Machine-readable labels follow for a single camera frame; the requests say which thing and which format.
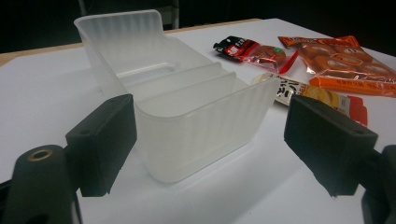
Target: food package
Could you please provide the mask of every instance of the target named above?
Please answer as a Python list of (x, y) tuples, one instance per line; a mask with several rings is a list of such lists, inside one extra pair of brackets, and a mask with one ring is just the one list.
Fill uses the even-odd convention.
[(232, 35), (216, 43), (213, 49), (239, 62), (252, 63), (277, 74), (287, 72), (298, 56), (295, 49), (262, 45), (254, 40)]
[(333, 91), (396, 97), (396, 72), (366, 53), (353, 35), (338, 38), (279, 36), (299, 50), (313, 77), (309, 83)]
[(367, 127), (367, 108), (363, 99), (357, 96), (343, 95), (335, 91), (328, 91), (320, 87), (292, 80), (289, 77), (279, 76), (273, 73), (265, 73), (253, 78), (251, 84), (266, 80), (269, 77), (280, 78), (280, 86), (276, 93), (276, 101), (283, 105), (289, 105), (291, 96), (298, 94), (321, 101), (333, 109), (355, 120), (360, 125)]

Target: dark background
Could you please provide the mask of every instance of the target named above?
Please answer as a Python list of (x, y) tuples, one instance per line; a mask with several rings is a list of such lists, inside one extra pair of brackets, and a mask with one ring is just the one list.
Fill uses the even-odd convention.
[[(84, 0), (87, 15), (164, 7), (172, 0)], [(80, 42), (73, 21), (78, 0), (0, 0), (0, 53)], [(386, 1), (179, 0), (179, 26), (272, 19), (337, 37), (354, 35), (363, 47), (396, 56), (396, 17)]]

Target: snack package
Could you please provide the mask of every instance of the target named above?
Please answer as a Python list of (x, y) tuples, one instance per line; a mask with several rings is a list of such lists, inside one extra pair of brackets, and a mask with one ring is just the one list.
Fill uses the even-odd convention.
[(276, 93), (276, 100), (278, 102), (284, 105), (289, 105), (293, 94), (310, 97), (331, 106), (362, 126), (367, 127), (367, 108), (364, 106), (363, 100), (360, 97), (349, 95), (345, 96), (334, 91), (328, 91), (320, 87), (307, 85), (272, 73), (265, 73), (255, 77), (251, 84), (264, 81), (269, 77), (280, 78), (280, 86)]
[(353, 35), (338, 38), (279, 36), (299, 50), (313, 74), (309, 83), (333, 91), (396, 97), (396, 72), (366, 53)]
[(296, 49), (261, 45), (256, 41), (232, 35), (216, 43), (213, 49), (240, 62), (256, 64), (277, 74), (287, 72), (298, 56)]

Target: plastic box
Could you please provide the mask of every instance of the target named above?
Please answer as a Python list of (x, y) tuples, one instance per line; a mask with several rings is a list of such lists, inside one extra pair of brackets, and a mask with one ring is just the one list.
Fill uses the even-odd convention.
[(134, 96), (135, 149), (160, 181), (179, 181), (249, 142), (275, 100), (277, 78), (249, 86), (166, 36), (156, 10), (75, 25), (104, 95)]

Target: white table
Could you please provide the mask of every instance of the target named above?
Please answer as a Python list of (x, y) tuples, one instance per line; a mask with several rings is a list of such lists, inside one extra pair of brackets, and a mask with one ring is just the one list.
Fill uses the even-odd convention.
[[(327, 37), (278, 19), (169, 35), (246, 82), (265, 71), (224, 60), (212, 49), (214, 43), (236, 35), (283, 47), (280, 35)], [(395, 57), (366, 51), (396, 70)], [(308, 80), (300, 58), (288, 76)], [(360, 97), (368, 109), (368, 128), (379, 134), (375, 149), (396, 144), (396, 98)], [(65, 147), (64, 135), (102, 102), (83, 48), (22, 56), (1, 66), (0, 182), (11, 178), (23, 152), (48, 144)], [(249, 144), (176, 184), (153, 179), (132, 150), (110, 194), (79, 197), (84, 223), (363, 223), (364, 188), (359, 186), (354, 196), (331, 198), (284, 142), (287, 113), (286, 106), (274, 103)]]

